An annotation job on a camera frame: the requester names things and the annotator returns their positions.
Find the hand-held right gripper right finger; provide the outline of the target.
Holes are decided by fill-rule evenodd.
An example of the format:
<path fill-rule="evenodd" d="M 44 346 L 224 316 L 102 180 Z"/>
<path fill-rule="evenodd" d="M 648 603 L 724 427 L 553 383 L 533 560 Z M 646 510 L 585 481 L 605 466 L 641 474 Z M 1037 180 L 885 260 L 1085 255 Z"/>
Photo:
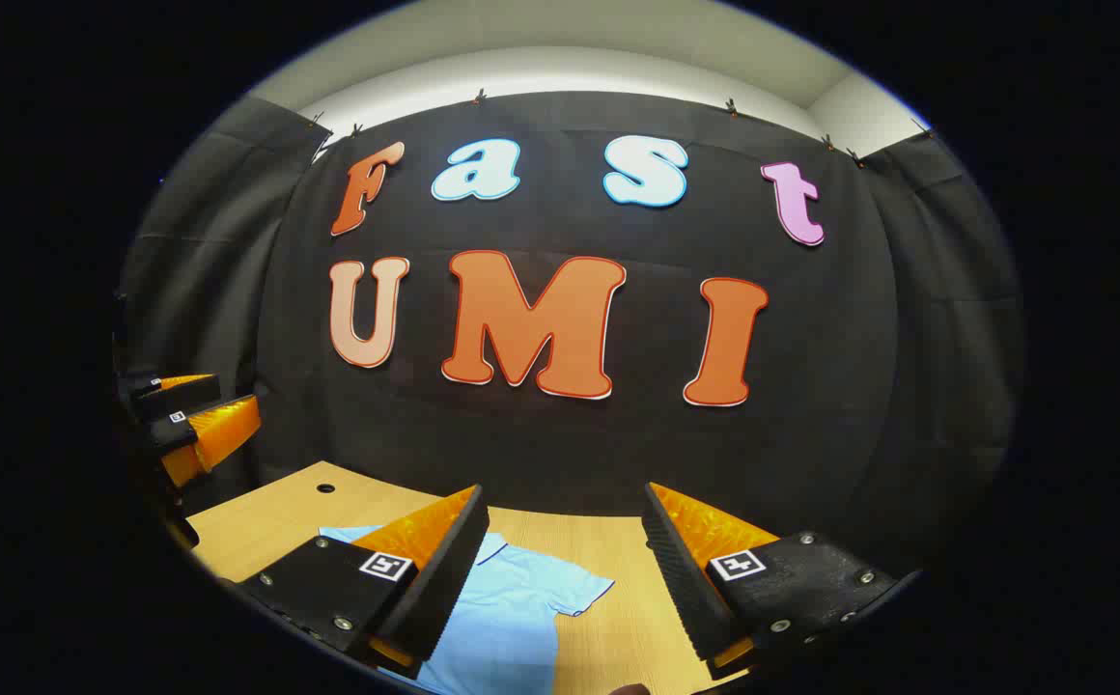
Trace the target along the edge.
<path fill-rule="evenodd" d="M 776 536 L 659 483 L 644 492 L 648 550 L 715 680 L 766 676 L 830 650 L 920 577 L 892 575 L 825 533 Z"/>

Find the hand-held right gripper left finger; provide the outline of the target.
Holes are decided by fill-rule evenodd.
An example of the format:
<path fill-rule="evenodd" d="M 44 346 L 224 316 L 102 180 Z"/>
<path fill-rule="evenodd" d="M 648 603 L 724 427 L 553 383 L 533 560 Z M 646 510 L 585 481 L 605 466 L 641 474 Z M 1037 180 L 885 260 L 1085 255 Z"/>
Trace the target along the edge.
<path fill-rule="evenodd" d="M 223 586 L 304 650 L 414 677 L 487 528 L 480 486 L 269 485 L 223 505 Z"/>

